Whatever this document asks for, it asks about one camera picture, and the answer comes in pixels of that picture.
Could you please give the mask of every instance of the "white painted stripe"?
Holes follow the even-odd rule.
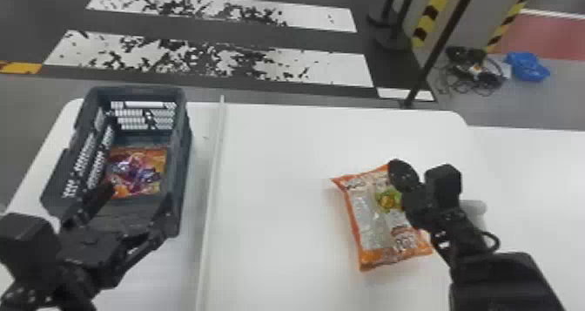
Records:
[[[380,98],[397,98],[404,99],[408,96],[409,89],[395,89],[395,88],[378,88],[378,96]],[[434,102],[433,94],[430,91],[419,91],[414,100]]]
[[[569,18],[569,19],[573,19],[573,20],[585,20],[585,15],[583,15],[583,14],[557,12],[554,10],[522,9],[520,11],[520,13],[521,14],[529,14],[532,16],[541,16],[541,17],[562,17],[562,18]]]
[[[88,10],[356,32],[349,9],[259,0],[91,0]]]
[[[362,54],[68,30],[46,65],[373,87]]]

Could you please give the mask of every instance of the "blue bag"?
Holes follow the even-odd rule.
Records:
[[[532,53],[510,52],[504,62],[512,66],[512,73],[522,81],[541,82],[550,76],[550,71],[542,66]]]

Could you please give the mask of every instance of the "metal rod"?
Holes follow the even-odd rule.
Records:
[[[459,0],[459,2],[457,3],[457,6],[453,11],[453,15],[451,16],[451,18],[449,18],[449,21],[447,22],[445,29],[440,34],[437,44],[434,46],[433,50],[431,51],[431,55],[429,55],[425,63],[425,66],[422,69],[422,73],[420,74],[419,80],[416,82],[413,89],[408,93],[407,98],[403,101],[403,103],[401,103],[403,108],[410,108],[413,106],[413,101],[416,98],[416,95],[419,93],[420,88],[422,87],[425,80],[427,80],[428,74],[433,69],[434,64],[437,62],[437,59],[439,58],[441,52],[445,49],[447,41],[451,37],[451,34],[453,33],[455,27],[457,26],[457,23],[459,23],[459,20],[461,20],[461,17],[463,16],[463,13],[469,6],[470,2],[471,0]]]
[[[394,26],[393,33],[391,39],[394,40],[400,34],[402,30],[402,25],[404,24],[404,20],[407,18],[408,9],[410,9],[410,4],[413,3],[413,0],[404,0],[402,2],[402,6],[400,7],[400,13],[398,13],[398,19],[396,20],[396,25]]]
[[[384,3],[384,7],[382,8],[381,14],[383,19],[388,19],[388,14],[392,9],[392,4],[394,4],[394,0],[386,0],[386,2]]]

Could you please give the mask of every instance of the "snack bag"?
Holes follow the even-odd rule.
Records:
[[[114,184],[114,199],[153,195],[165,175],[164,148],[114,146],[107,159],[104,180]]]
[[[400,192],[389,183],[387,168],[384,165],[332,179],[345,194],[361,271],[433,252],[420,232],[408,223]]]

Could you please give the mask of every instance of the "red floor mat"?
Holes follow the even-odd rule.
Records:
[[[494,52],[585,61],[585,20],[520,14]]]

